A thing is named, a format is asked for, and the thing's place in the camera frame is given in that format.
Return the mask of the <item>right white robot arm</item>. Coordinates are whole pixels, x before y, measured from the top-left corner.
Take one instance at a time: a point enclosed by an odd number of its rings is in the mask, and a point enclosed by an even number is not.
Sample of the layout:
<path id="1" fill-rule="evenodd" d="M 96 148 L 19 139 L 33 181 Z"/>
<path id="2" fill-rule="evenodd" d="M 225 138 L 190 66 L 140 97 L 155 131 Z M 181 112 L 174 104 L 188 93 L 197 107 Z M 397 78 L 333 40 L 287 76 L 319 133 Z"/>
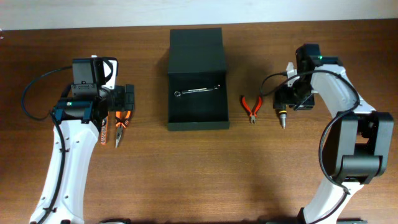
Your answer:
<path id="1" fill-rule="evenodd" d="M 303 44 L 283 73 L 273 107 L 285 127 L 287 108 L 310 110 L 320 95 L 332 120 L 322 133 L 318 160 L 323 180 L 296 223 L 339 223 L 355 193 L 383 175 L 394 129 L 390 113 L 378 112 L 350 82 L 338 57 L 325 57 L 317 44 Z"/>

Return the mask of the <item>silver combination wrench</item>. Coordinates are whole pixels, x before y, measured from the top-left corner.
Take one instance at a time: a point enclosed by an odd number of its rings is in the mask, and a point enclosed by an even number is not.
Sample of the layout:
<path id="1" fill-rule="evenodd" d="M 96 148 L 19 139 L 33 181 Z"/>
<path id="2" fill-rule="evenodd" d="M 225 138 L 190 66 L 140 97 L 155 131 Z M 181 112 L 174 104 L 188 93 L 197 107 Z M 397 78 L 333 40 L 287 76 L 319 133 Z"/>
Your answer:
<path id="1" fill-rule="evenodd" d="M 174 92 L 174 96 L 175 96 L 175 97 L 180 97 L 180 96 L 186 95 L 186 94 L 213 91 L 213 90 L 218 90 L 218 89 L 220 89 L 220 87 L 221 87 L 221 85 L 215 85 L 215 86 L 210 87 L 210 88 L 197 88 L 197 89 L 191 89 L 191 90 L 180 90 L 180 91 L 175 91 L 175 92 Z"/>

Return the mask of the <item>orange black needle-nose pliers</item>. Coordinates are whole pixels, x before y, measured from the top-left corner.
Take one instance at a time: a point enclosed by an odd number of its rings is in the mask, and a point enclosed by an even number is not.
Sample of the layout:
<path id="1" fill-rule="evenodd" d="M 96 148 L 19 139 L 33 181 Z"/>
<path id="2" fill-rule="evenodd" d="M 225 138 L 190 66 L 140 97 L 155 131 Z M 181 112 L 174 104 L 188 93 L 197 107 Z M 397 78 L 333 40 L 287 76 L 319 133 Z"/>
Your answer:
<path id="1" fill-rule="evenodd" d="M 132 116 L 132 111 L 131 110 L 126 110 L 126 111 L 117 111 L 115 113 L 115 118 L 116 118 L 116 143 L 115 143 L 115 148 L 119 146 L 119 143 L 121 141 L 123 131 L 126 129 L 129 125 L 130 119 Z"/>

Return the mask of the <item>yellow black screwdriver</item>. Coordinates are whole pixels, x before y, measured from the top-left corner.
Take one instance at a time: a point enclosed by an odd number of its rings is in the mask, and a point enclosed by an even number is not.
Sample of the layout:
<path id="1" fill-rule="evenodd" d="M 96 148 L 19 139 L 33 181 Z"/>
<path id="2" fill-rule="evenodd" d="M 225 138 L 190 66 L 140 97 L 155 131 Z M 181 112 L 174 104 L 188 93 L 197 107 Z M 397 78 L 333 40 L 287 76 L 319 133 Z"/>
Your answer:
<path id="1" fill-rule="evenodd" d="M 279 123 L 282 129 L 286 128 L 286 118 L 287 118 L 287 111 L 286 110 L 277 110 L 277 115 L 279 118 Z"/>

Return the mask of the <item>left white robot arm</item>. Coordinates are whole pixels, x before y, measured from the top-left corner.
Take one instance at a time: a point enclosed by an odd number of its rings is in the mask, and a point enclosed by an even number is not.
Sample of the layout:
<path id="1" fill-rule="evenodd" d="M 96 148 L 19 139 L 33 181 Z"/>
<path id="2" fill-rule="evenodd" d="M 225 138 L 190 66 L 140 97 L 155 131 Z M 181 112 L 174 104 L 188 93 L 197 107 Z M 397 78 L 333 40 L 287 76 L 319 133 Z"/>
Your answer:
<path id="1" fill-rule="evenodd" d="M 83 199 L 91 155 L 106 140 L 110 112 L 115 113 L 116 142 L 134 112 L 134 85 L 116 84 L 114 57 L 76 58 L 73 82 L 49 111 L 53 149 L 44 189 L 30 223 L 83 223 Z"/>

